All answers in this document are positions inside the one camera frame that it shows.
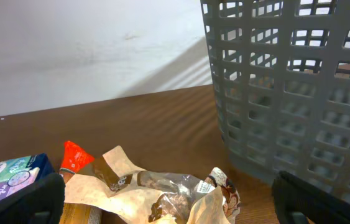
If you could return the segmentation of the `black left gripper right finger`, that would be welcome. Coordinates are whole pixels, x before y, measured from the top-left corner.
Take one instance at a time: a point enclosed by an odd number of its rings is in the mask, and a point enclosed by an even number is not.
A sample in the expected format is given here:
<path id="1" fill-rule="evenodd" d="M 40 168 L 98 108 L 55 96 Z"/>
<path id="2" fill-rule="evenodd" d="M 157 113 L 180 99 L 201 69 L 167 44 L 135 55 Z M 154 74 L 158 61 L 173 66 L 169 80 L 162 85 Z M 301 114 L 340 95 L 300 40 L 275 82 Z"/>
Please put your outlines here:
<path id="1" fill-rule="evenodd" d="M 280 171 L 272 183 L 275 213 L 281 224 L 350 224 L 350 204 L 293 174 Z"/>

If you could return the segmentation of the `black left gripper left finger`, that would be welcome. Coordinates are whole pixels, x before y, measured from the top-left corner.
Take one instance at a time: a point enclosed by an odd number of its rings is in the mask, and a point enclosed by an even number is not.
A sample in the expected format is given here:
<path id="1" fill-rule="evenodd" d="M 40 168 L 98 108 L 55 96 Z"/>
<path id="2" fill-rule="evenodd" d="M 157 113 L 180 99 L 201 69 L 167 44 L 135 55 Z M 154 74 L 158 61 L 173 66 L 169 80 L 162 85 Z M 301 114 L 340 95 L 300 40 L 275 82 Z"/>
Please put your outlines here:
<path id="1" fill-rule="evenodd" d="M 65 183 L 51 173 L 0 200 L 0 223 L 57 224 L 63 213 Z"/>

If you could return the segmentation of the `Kleenex tissue multipack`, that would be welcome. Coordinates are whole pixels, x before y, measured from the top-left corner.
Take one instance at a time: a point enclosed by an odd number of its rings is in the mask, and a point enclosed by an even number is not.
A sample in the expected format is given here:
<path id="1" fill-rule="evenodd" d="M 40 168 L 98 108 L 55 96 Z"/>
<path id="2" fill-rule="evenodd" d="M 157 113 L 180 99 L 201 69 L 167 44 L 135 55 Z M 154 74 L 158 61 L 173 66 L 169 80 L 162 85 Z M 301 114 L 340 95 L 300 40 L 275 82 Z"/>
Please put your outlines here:
<path id="1" fill-rule="evenodd" d="M 54 172 L 46 154 L 1 161 L 0 200 Z"/>

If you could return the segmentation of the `orange spaghetti packet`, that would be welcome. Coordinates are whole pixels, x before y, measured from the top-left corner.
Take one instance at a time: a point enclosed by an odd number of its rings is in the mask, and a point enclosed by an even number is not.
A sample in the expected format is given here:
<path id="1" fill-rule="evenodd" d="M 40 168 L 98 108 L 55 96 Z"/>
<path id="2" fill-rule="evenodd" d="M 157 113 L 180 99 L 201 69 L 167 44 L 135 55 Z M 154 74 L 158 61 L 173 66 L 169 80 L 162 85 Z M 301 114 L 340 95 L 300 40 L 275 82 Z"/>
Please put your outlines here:
<path id="1" fill-rule="evenodd" d="M 67 183 L 78 171 L 94 160 L 79 145 L 71 141 L 65 142 L 65 150 L 59 174 Z M 59 224 L 100 224 L 102 210 L 91 205 L 65 203 Z"/>

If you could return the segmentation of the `beige brown snack bag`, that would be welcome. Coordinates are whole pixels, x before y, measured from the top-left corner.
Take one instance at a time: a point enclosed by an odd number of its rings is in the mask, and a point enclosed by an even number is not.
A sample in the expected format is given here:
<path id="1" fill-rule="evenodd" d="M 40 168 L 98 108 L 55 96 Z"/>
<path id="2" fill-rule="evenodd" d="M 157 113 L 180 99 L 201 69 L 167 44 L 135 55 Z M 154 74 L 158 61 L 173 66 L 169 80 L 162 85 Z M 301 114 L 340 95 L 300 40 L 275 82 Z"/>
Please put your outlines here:
<path id="1" fill-rule="evenodd" d="M 206 179 L 134 165 L 121 146 L 84 166 L 65 185 L 65 203 L 98 207 L 126 223 L 235 223 L 238 191 L 219 168 Z"/>

